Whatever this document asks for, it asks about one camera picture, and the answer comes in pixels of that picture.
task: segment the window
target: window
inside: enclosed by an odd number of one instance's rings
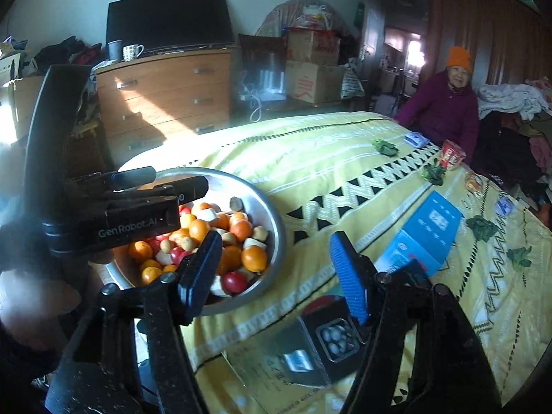
[[[408,55],[406,57],[406,62],[408,65],[413,67],[422,68],[426,63],[424,59],[424,54],[420,52],[421,44],[413,40],[408,44]]]

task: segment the tangerine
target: tangerine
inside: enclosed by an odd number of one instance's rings
[[[243,243],[253,233],[253,226],[245,219],[239,219],[234,224],[230,224],[230,233],[233,233],[236,239]]]
[[[220,256],[219,266],[216,269],[218,275],[228,271],[234,271],[241,266],[241,249],[238,246],[227,246],[223,248]]]
[[[224,212],[219,212],[216,214],[217,219],[211,221],[211,226],[216,228],[221,228],[222,230],[228,230],[230,227],[230,221],[228,220],[228,215]]]
[[[207,208],[212,208],[211,207],[211,204],[207,204],[207,203],[199,203],[199,204],[195,204],[192,208],[191,208],[191,213],[195,216],[198,215],[198,213],[201,211],[201,210],[206,210]]]
[[[163,273],[165,272],[175,272],[177,270],[178,266],[175,264],[169,264],[163,268]]]
[[[155,260],[146,260],[140,265],[140,274],[145,270],[146,268],[159,268],[161,269],[161,265],[156,262]]]
[[[267,253],[259,246],[249,246],[242,251],[242,264],[251,272],[260,272],[267,267]]]
[[[247,218],[247,214],[245,214],[242,211],[237,211],[236,213],[232,213],[232,215],[230,215],[230,226],[232,224],[235,224],[238,221],[241,221],[242,219],[245,219],[246,221],[249,220]]]
[[[178,246],[180,246],[180,243],[182,243],[182,240],[186,237],[190,236],[190,232],[187,228],[180,228],[176,230],[175,232],[171,233],[169,236],[169,239],[176,243]]]
[[[190,232],[190,236],[201,243],[209,233],[209,224],[202,219],[196,219],[195,221],[192,221],[188,230]]]
[[[129,245],[129,256],[138,263],[143,263],[154,256],[154,251],[145,241],[136,241]]]
[[[142,271],[142,283],[144,285],[149,285],[151,282],[153,282],[157,277],[161,275],[161,270],[159,268],[155,268],[153,266],[150,266],[149,268],[146,268]]]
[[[186,213],[182,216],[180,216],[180,227],[181,228],[188,228],[190,227],[190,224],[195,221],[197,218],[195,215],[191,213]]]

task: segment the bed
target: bed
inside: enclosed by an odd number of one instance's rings
[[[276,283],[255,303],[202,317],[183,336],[212,413],[264,412],[236,378],[221,353],[230,345],[277,323],[289,312],[336,285],[328,239],[345,230],[357,251],[375,261],[403,223],[434,189],[462,211],[499,226],[488,242],[476,243],[463,221],[443,266],[432,279],[448,285],[479,335],[505,404],[535,368],[552,338],[552,235],[516,203],[507,217],[494,205],[504,193],[484,180],[482,198],[465,190],[467,167],[448,172],[431,186],[420,168],[438,152],[415,150],[403,127],[369,112],[289,117],[226,129],[152,149],[123,166],[207,167],[257,185],[274,202],[286,227],[288,254]],[[375,138],[397,145],[388,158]],[[515,271],[510,248],[532,246],[532,265]],[[396,395],[407,394],[413,337],[407,338]],[[338,412],[351,376],[315,402],[308,412]]]

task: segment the purple jacket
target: purple jacket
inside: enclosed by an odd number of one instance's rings
[[[451,140],[466,152],[469,163],[479,132],[477,97],[468,85],[454,93],[446,71],[431,76],[395,117],[401,126],[413,123],[432,142]]]

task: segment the gray mug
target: gray mug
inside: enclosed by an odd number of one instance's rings
[[[122,40],[114,40],[107,44],[107,50],[109,52],[109,59],[122,61]]]

